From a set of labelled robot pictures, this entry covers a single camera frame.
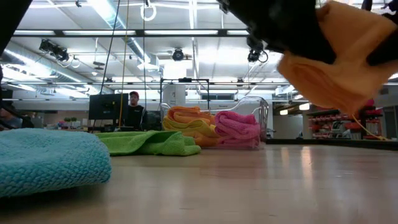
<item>microfiber cloth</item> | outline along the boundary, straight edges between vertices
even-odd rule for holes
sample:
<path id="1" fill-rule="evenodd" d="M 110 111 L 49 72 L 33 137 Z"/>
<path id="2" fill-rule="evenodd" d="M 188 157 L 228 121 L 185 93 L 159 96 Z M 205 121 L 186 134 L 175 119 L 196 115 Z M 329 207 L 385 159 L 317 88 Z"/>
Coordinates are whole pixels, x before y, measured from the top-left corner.
<path id="1" fill-rule="evenodd" d="M 215 126 L 209 126 L 201 119 L 183 124 L 166 116 L 163 119 L 163 128 L 166 131 L 181 131 L 184 136 L 193 137 L 195 144 L 201 147 L 215 146 L 218 143 L 219 135 L 215 133 Z"/>
<path id="2" fill-rule="evenodd" d="M 260 125 L 253 114 L 240 115 L 233 111 L 216 114 L 216 133 L 220 146 L 256 147 L 260 143 Z"/>
<path id="3" fill-rule="evenodd" d="M 187 124 L 196 120 L 202 120 L 208 125 L 215 124 L 214 116 L 209 112 L 201 112 L 199 106 L 194 106 L 192 108 L 173 106 L 168 110 L 167 117 L 172 121 L 183 124 Z"/>
<path id="4" fill-rule="evenodd" d="M 93 134 L 44 129 L 0 132 L 0 197 L 105 183 L 106 146 Z"/>
<path id="5" fill-rule="evenodd" d="M 310 102 L 354 114 L 398 71 L 398 62 L 369 66 L 366 57 L 397 26 L 389 19 L 331 1 L 317 11 L 319 25 L 336 53 L 334 64 L 289 51 L 278 70 Z"/>
<path id="6" fill-rule="evenodd" d="M 136 131 L 98 133 L 111 156 L 151 154 L 164 156 L 191 156 L 200 152 L 193 138 L 179 131 Z"/>

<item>green towel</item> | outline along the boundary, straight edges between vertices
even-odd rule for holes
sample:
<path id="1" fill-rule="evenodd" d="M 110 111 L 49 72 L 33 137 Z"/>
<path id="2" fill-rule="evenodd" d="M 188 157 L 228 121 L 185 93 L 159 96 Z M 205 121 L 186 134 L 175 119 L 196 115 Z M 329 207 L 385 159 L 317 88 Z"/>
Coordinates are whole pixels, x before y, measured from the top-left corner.
<path id="1" fill-rule="evenodd" d="M 136 131 L 96 134 L 108 147 L 111 156 L 153 154 L 191 156 L 200 152 L 192 137 L 180 131 Z"/>

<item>yellow towel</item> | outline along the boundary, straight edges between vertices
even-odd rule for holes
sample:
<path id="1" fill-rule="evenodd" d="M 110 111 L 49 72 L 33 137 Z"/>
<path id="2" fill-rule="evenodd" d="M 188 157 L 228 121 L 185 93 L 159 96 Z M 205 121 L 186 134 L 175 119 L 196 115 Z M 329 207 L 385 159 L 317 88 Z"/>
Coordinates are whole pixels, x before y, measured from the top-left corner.
<path id="1" fill-rule="evenodd" d="M 201 112 L 199 106 L 188 108 L 184 106 L 173 106 L 167 112 L 167 117 L 172 121 L 187 124 L 192 121 L 202 120 L 206 124 L 215 124 L 214 116 L 209 112 Z"/>
<path id="2" fill-rule="evenodd" d="M 398 62 L 371 67 L 366 57 L 397 26 L 377 14 L 331 1 L 317 11 L 336 52 L 333 65 L 284 52 L 279 72 L 315 105 L 354 114 L 398 71 Z"/>
<path id="3" fill-rule="evenodd" d="M 195 144 L 201 147 L 216 146 L 220 137 L 215 133 L 214 125 L 209 126 L 200 119 L 183 124 L 173 121 L 166 116 L 163 120 L 163 128 L 166 131 L 181 131 L 184 136 L 193 137 Z"/>

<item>man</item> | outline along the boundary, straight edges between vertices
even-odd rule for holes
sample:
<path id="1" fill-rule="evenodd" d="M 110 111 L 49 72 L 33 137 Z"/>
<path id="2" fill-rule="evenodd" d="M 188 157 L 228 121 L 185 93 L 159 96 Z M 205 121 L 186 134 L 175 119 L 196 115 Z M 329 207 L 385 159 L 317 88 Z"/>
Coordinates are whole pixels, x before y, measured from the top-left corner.
<path id="1" fill-rule="evenodd" d="M 9 109 L 15 111 L 15 107 L 12 105 L 6 105 Z M 4 108 L 0 110 L 0 119 L 4 123 L 12 126 L 13 128 L 21 128 L 22 127 L 22 119 L 15 117 L 10 112 L 6 111 Z M 7 129 L 0 124 L 0 129 Z"/>
<path id="2" fill-rule="evenodd" d="M 143 106 L 138 105 L 138 101 L 139 94 L 136 91 L 130 92 L 130 105 L 124 125 L 135 131 L 142 131 L 147 122 L 147 111 Z"/>

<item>blue towel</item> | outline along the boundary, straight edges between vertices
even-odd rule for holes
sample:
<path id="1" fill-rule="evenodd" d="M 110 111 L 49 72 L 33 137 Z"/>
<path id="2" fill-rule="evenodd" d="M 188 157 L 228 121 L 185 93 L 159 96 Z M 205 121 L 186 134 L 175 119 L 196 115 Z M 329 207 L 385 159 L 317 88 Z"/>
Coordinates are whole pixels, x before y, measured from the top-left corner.
<path id="1" fill-rule="evenodd" d="M 94 134 L 0 131 L 0 197 L 99 184 L 110 176 L 108 149 Z"/>

